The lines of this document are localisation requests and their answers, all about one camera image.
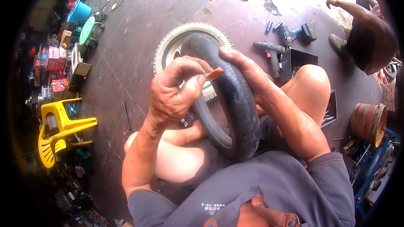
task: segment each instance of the cordless drill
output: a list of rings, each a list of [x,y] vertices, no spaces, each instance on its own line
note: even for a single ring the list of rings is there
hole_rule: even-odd
[[[272,77],[280,77],[278,53],[285,53],[285,48],[280,45],[265,41],[254,41],[253,46],[265,50],[265,53],[267,53],[267,57],[270,59],[270,70],[272,71]]]
[[[289,49],[292,46],[292,42],[297,38],[299,34],[300,37],[307,43],[313,42],[317,39],[316,32],[314,31],[314,28],[310,23],[305,23],[301,27],[295,28],[290,31],[287,26],[285,26],[282,22],[279,22],[274,26],[274,30],[279,33],[283,43]]]

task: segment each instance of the blue bucket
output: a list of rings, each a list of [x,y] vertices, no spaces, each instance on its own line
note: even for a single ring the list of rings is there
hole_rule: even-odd
[[[84,24],[91,14],[91,7],[77,0],[69,13],[68,22]]]

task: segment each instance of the metal floor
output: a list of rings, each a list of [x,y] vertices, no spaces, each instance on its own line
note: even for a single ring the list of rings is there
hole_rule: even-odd
[[[331,140],[347,139],[355,105],[380,103],[381,89],[374,77],[362,73],[353,62],[341,61],[329,45],[330,34],[346,38],[335,21],[313,2],[272,1],[281,16],[268,12],[263,0],[124,0],[103,21],[104,31],[94,29],[93,37],[99,39],[99,45],[87,52],[88,63],[93,67],[80,90],[81,113],[98,119],[98,126],[85,132],[85,137],[94,142],[94,172],[89,176],[89,190],[95,205],[111,224],[113,219],[133,222],[121,186],[126,141],[122,101],[127,104],[131,129],[138,131],[148,112],[155,50],[164,36],[180,24],[206,22],[215,25],[225,31],[236,49],[268,72],[264,55],[252,47],[255,40],[281,44],[274,33],[265,34],[266,23],[282,21],[290,29],[312,23],[317,40],[308,46],[297,40],[292,48],[318,56],[319,66],[326,70],[331,89],[336,90],[338,120],[323,128],[329,144],[336,149],[341,149],[343,142]],[[93,8],[94,3],[99,7],[107,0],[86,2]],[[210,106],[220,109],[217,100]],[[153,184],[153,189],[177,204],[188,193],[161,182]]]

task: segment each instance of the shirt button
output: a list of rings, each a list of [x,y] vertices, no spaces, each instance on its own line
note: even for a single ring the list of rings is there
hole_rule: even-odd
[[[289,221],[289,223],[288,223],[288,226],[289,227],[293,227],[293,226],[295,226],[296,225],[296,221],[295,220],[291,220],[291,221]]]

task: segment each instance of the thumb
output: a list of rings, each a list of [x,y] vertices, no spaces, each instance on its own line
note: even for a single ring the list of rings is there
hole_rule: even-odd
[[[181,103],[191,104],[199,97],[202,91],[206,77],[203,74],[197,74],[184,83],[180,92],[175,96]]]
[[[254,62],[235,49],[229,49],[227,47],[219,48],[219,54],[223,60],[234,64],[239,70],[246,70],[251,68]]]

